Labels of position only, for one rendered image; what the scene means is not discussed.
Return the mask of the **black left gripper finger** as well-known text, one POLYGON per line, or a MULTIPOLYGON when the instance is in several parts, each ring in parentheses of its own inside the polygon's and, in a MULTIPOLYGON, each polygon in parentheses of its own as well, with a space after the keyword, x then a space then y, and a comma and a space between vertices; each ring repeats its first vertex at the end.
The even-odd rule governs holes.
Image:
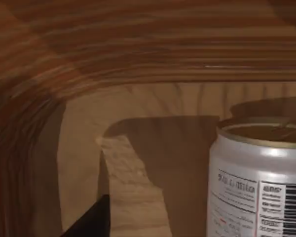
POLYGON ((110 195, 103 195, 61 237, 110 237, 110 231, 110 195))

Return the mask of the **silver and white can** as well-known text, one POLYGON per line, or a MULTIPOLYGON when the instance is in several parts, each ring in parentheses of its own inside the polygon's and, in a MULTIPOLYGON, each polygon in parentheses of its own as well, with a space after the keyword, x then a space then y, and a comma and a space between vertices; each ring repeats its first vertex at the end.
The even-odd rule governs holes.
POLYGON ((217 132, 206 237, 296 237, 296 122, 230 118, 217 132))

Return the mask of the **wooden cupboard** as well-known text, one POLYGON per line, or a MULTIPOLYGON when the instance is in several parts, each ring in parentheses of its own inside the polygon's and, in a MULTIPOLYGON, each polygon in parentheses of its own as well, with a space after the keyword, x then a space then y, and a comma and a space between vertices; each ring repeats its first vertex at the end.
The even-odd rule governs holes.
POLYGON ((0 237, 34 237, 28 161, 107 86, 296 80, 296 0, 0 0, 0 237))

